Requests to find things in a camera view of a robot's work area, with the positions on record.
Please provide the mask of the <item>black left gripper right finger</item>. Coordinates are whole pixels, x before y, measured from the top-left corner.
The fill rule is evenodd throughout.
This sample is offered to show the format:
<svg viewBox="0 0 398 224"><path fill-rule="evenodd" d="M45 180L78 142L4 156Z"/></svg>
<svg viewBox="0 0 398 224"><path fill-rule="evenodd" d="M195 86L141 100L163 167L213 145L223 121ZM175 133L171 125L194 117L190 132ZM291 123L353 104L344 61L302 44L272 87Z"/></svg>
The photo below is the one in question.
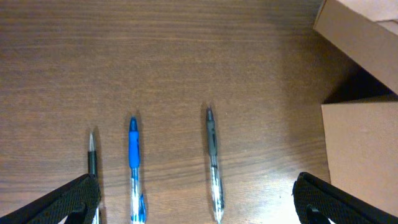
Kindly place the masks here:
<svg viewBox="0 0 398 224"><path fill-rule="evenodd" d="M299 173L293 190L301 223L397 224L397 217L332 186L308 172Z"/></svg>

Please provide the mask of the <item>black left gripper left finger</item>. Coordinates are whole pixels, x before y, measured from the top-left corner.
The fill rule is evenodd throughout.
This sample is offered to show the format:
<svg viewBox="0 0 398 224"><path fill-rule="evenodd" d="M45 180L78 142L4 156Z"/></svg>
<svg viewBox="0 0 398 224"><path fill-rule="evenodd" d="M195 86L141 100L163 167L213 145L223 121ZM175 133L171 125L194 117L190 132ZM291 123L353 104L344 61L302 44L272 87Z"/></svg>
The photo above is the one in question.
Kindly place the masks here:
<svg viewBox="0 0 398 224"><path fill-rule="evenodd" d="M98 179L84 174L37 200L1 217L7 223L92 224L100 203Z"/></svg>

